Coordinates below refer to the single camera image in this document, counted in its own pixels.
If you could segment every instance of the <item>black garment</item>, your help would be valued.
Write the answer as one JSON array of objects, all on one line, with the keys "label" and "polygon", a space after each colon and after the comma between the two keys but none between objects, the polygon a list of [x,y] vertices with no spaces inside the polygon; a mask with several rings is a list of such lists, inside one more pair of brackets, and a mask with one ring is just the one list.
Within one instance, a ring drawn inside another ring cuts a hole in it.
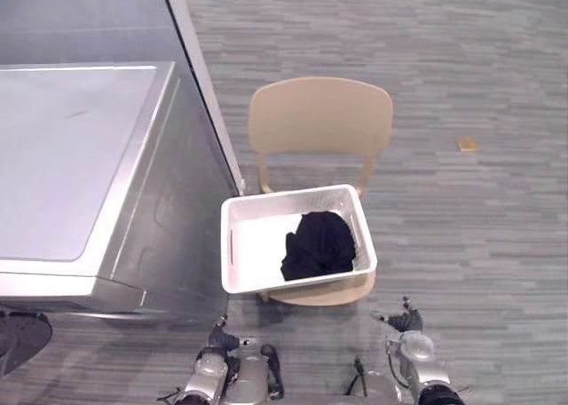
[{"label": "black garment", "polygon": [[286,235],[280,269],[286,281],[353,270],[355,242],[347,223],[334,212],[302,216],[296,234]]}]

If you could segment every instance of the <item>gray carpet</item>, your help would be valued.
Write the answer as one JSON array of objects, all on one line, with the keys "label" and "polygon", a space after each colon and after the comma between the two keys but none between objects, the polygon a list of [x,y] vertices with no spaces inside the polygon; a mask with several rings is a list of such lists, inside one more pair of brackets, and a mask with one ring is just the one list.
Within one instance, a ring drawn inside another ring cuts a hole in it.
[{"label": "gray carpet", "polygon": [[[408,294],[469,404],[568,403],[568,0],[187,0],[248,192],[248,100],[339,75],[393,98],[363,199],[379,258],[357,304],[232,298],[230,326],[281,352],[289,393],[340,393],[361,354],[386,370],[368,313]],[[454,137],[474,136],[476,154]],[[272,160],[276,188],[352,181],[337,155]],[[205,327],[69,317],[0,385],[0,403],[152,403],[182,385]]]}]

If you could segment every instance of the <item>dark round object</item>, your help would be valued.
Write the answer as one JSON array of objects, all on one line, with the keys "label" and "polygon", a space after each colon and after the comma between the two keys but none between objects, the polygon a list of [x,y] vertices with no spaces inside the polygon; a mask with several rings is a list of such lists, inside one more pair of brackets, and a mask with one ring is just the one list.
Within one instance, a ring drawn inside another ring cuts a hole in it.
[{"label": "dark round object", "polygon": [[174,405],[209,405],[209,401],[203,399],[196,394],[190,394],[181,401],[176,402]]},{"label": "dark round object", "polygon": [[465,405],[458,393],[445,385],[425,387],[419,397],[419,405]]},{"label": "dark round object", "polygon": [[0,312],[0,378],[36,356],[51,333],[44,314]]}]

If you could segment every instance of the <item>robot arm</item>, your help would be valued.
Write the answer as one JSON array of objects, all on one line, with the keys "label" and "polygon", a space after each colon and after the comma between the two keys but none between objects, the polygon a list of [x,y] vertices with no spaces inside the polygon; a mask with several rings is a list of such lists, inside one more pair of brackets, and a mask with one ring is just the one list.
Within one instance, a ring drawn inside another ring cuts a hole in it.
[{"label": "robot arm", "polygon": [[400,362],[400,374],[417,405],[465,405],[452,388],[450,377],[435,355],[434,342],[422,334],[423,322],[418,310],[407,297],[403,298],[406,311],[386,321],[401,334],[388,337],[386,352]]},{"label": "robot arm", "polygon": [[208,345],[201,349],[194,371],[185,389],[177,395],[174,405],[218,405],[228,378],[238,372],[239,361],[228,355],[240,345],[240,340],[223,331],[223,316],[209,334]]}]

